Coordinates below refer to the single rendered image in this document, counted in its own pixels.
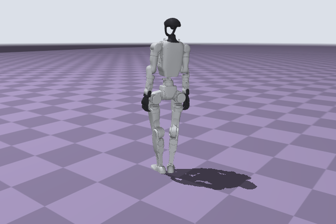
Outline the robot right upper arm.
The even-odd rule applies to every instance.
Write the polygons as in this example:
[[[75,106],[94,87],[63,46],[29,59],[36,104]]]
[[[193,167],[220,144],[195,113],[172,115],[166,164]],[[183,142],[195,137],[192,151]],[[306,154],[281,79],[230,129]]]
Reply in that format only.
[[[188,63],[189,63],[189,56],[190,56],[190,46],[187,44],[184,45],[184,54],[183,54],[183,62],[182,62],[182,68],[180,70],[180,73],[188,73]]]

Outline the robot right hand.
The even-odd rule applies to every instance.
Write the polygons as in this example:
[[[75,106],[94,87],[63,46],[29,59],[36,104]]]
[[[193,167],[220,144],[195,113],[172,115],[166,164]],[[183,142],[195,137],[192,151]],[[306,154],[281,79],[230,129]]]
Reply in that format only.
[[[188,95],[189,95],[189,89],[186,89],[186,94],[185,94],[186,99],[183,102],[183,110],[187,110],[190,106],[190,99],[189,99]]]

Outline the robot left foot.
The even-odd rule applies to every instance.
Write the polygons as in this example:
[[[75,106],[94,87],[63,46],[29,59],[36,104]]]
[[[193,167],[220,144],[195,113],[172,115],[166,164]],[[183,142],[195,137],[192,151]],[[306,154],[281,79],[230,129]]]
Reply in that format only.
[[[164,166],[160,165],[160,167],[157,167],[157,164],[152,164],[151,168],[157,172],[159,172],[160,174],[165,174],[166,173],[166,169]]]

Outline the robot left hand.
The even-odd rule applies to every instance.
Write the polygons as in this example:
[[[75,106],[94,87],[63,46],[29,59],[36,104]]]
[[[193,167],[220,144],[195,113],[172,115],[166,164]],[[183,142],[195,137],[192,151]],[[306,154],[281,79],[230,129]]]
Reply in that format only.
[[[151,91],[148,92],[148,94],[144,94],[144,97],[141,101],[142,103],[142,108],[147,111],[147,112],[150,112],[149,108],[148,108],[148,105],[149,105],[149,97],[151,97]]]

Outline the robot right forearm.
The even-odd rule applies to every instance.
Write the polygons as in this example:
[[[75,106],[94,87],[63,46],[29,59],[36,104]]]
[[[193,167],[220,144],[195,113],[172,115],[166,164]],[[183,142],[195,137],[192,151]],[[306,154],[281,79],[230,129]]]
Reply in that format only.
[[[189,69],[188,69],[188,73],[183,74],[182,75],[182,92],[186,94],[186,89],[189,89],[189,77],[190,77],[190,73],[189,73]],[[190,91],[190,89],[189,89]]]

